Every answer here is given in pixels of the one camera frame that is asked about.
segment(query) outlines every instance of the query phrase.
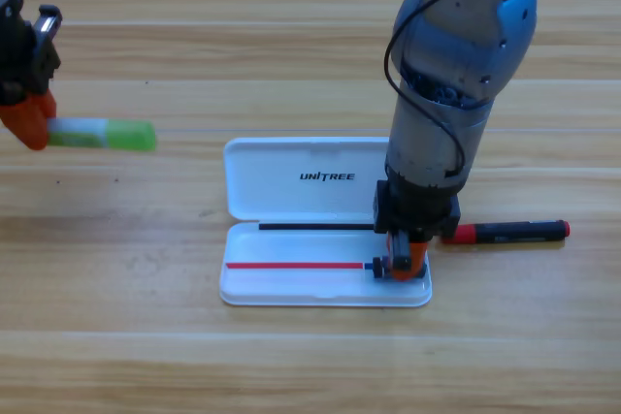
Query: green marker cap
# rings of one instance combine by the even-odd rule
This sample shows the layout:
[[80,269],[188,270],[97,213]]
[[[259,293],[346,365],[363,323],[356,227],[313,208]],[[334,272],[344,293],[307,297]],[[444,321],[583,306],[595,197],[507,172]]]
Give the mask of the green marker cap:
[[110,149],[150,151],[157,148],[157,137],[149,121],[108,120],[106,139]]

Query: red line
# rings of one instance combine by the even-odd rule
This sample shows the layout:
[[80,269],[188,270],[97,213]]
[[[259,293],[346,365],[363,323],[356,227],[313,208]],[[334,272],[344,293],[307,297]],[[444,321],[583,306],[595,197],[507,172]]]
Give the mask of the red line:
[[362,262],[230,262],[228,269],[363,269]]

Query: red marker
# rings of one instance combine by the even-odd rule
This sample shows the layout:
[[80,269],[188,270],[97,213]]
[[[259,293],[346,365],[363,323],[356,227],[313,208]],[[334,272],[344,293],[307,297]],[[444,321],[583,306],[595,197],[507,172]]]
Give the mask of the red marker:
[[544,222],[475,223],[460,225],[445,244],[500,244],[508,242],[562,241],[570,235],[564,220]]

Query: wood grain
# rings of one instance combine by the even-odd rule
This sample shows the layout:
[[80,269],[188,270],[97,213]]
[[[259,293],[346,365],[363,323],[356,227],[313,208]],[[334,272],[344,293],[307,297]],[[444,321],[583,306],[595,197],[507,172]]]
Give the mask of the wood grain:
[[415,311],[225,305],[222,149],[387,136],[402,0],[26,0],[65,16],[60,112],[149,118],[151,154],[0,133],[0,412],[621,412],[621,1],[539,0],[461,196],[563,245],[431,246]]

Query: unitree logo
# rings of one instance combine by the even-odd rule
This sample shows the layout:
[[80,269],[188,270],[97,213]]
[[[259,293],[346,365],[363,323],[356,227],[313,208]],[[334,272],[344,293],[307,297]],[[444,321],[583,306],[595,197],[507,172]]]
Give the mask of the unitree logo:
[[328,180],[343,180],[343,179],[354,179],[355,174],[323,174],[322,172],[317,172],[316,174],[300,174],[300,179],[316,179],[319,181],[328,181]]

